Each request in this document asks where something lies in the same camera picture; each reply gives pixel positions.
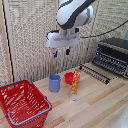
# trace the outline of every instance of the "blue plastic cup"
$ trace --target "blue plastic cup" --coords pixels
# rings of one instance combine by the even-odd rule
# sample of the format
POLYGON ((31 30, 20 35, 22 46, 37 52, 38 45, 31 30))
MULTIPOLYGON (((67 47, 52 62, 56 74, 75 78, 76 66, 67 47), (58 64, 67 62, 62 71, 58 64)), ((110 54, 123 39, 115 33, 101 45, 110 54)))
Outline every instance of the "blue plastic cup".
POLYGON ((49 76, 49 90, 51 92, 58 92, 60 90, 61 77, 59 75, 49 76))

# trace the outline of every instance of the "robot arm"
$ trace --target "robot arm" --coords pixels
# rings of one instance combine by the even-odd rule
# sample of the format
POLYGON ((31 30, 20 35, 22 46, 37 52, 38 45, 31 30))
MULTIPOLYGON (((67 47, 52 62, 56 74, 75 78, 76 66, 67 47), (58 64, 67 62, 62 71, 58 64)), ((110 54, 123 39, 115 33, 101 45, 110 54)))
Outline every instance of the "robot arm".
POLYGON ((55 49, 78 44, 80 39, 78 27, 92 20, 94 11, 89 5, 94 1, 60 0, 56 21, 61 29, 47 34, 47 47, 55 49))
POLYGON ((67 30, 89 23, 94 14, 92 6, 88 6, 94 1, 95 0, 60 0, 57 11, 58 25, 63 30, 67 30))

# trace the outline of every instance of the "wooden table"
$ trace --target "wooden table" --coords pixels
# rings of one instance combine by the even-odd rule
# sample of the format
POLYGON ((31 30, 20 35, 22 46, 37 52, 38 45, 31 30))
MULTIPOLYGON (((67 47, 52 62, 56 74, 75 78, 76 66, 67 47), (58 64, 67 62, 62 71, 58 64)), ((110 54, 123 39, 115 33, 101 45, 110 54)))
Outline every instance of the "wooden table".
MULTIPOLYGON (((71 85, 64 74, 74 71, 59 74, 61 87, 56 93, 49 91, 49 78, 34 82, 53 106, 43 128, 110 128, 128 103, 127 79, 115 78, 106 85, 82 71, 77 100, 71 101, 71 85)), ((1 109, 0 128, 11 128, 1 109)))

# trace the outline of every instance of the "red basket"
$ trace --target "red basket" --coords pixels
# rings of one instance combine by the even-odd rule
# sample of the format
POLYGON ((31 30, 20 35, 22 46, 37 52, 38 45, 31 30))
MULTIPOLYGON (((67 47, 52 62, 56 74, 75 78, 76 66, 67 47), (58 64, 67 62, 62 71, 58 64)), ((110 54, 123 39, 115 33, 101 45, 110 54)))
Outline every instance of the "red basket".
POLYGON ((52 106, 28 80, 0 87, 0 106, 12 128, 41 128, 52 106))
POLYGON ((66 74, 65 74, 65 82, 66 82, 67 84, 72 85, 73 75, 74 75, 73 72, 69 72, 69 73, 66 73, 66 74))

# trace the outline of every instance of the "wire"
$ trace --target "wire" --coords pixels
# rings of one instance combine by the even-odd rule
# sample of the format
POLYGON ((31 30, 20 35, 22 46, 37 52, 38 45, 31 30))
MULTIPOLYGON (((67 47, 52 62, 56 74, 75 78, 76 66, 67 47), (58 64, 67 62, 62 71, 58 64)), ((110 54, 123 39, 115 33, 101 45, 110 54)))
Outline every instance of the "wire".
POLYGON ((128 22, 128 20, 127 20, 126 22, 124 22, 123 24, 121 24, 120 26, 118 26, 117 28, 114 28, 114 29, 112 29, 112 30, 110 30, 110 31, 108 31, 108 32, 102 33, 102 34, 100 34, 100 35, 88 36, 88 37, 80 37, 80 38, 89 38, 89 37, 97 37, 97 36, 105 35, 105 34, 107 34, 107 33, 109 33, 109 32, 112 32, 112 31, 114 31, 114 30, 120 28, 121 26, 123 26, 123 25, 126 24, 127 22, 128 22))

